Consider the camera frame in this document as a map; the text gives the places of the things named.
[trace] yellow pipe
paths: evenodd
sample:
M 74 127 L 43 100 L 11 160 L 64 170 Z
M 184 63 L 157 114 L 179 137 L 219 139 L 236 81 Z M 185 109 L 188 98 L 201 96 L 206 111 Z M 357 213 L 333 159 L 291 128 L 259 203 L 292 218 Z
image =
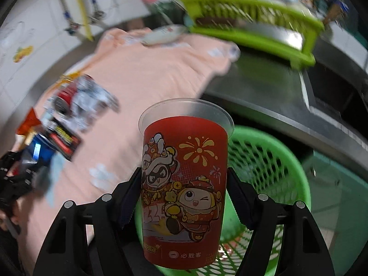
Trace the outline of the yellow pipe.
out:
M 85 5 L 83 3 L 83 0 L 77 0 L 77 2 L 78 2 L 78 5 L 79 5 L 80 13 L 82 15 L 83 25 L 84 25 L 84 28 L 85 28 L 85 31 L 86 31 L 86 37 L 90 41 L 93 41 L 91 27 L 89 26 L 87 11 L 86 11 Z

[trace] black package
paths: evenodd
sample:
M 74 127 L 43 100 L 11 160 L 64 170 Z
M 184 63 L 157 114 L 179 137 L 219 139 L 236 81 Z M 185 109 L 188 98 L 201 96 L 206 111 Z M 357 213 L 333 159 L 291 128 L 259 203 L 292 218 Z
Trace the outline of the black package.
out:
M 55 117 L 47 124 L 46 137 L 68 161 L 71 161 L 75 150 L 82 142 L 77 134 L 69 130 Z

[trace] lime green dish rack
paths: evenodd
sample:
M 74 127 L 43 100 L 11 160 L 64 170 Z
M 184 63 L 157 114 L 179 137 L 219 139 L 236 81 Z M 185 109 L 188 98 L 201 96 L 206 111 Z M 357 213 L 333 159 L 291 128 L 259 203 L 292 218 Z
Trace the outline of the lime green dish rack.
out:
M 261 50 L 290 61 L 294 69 L 313 66 L 312 54 L 316 39 L 324 30 L 323 23 L 312 15 L 288 8 L 285 4 L 271 0 L 181 0 L 194 22 L 191 32 L 213 36 L 236 44 Z M 302 49 L 290 47 L 279 41 L 247 32 L 242 29 L 203 27 L 195 21 L 201 17 L 220 17 L 251 20 L 283 27 L 302 34 Z

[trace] stainless steel counter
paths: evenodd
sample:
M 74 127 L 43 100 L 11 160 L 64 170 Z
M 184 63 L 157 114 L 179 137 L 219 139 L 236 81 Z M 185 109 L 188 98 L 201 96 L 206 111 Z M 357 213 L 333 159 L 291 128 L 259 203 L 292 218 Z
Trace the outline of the stainless steel counter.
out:
M 365 139 L 314 114 L 319 111 L 309 106 L 304 81 L 309 82 L 306 71 L 247 51 L 227 75 L 211 81 L 204 98 L 317 149 L 368 181 Z

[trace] screw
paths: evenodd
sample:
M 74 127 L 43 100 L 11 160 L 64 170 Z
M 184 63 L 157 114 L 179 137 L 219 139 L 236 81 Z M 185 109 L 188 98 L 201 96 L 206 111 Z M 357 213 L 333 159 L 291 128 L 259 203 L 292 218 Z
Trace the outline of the screw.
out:
M 261 194 L 258 195 L 258 199 L 262 200 L 262 201 L 266 201 L 266 200 L 268 200 L 268 196 L 264 193 L 261 193 Z
M 64 207 L 67 208 L 67 209 L 72 207 L 72 206 L 73 206 L 73 202 L 71 200 L 64 203 Z
M 303 208 L 305 208 L 305 203 L 302 202 L 302 201 L 297 201 L 297 207 L 300 208 L 300 209 L 303 209 Z
M 109 200 L 111 200 L 111 198 L 113 198 L 112 196 L 111 196 L 111 194 L 105 194 L 105 195 L 103 195 L 102 196 L 102 201 L 109 201 Z

